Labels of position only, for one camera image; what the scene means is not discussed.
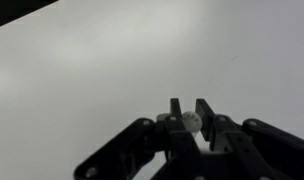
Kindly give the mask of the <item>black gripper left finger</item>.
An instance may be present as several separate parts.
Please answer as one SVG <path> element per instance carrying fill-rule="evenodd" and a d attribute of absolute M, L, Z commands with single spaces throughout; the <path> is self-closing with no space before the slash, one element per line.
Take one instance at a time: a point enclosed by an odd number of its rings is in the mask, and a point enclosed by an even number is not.
<path fill-rule="evenodd" d="M 206 180 L 206 165 L 186 130 L 177 98 L 155 121 L 139 118 L 81 162 L 74 180 L 133 180 L 158 152 L 166 162 L 151 180 Z"/>

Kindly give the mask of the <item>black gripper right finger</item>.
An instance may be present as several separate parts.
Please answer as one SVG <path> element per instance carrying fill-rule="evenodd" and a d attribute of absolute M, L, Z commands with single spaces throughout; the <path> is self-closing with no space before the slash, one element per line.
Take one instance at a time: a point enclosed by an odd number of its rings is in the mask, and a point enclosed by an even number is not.
<path fill-rule="evenodd" d="M 210 151 L 235 167 L 232 180 L 304 180 L 304 139 L 255 118 L 239 125 L 204 99 L 195 111 Z"/>

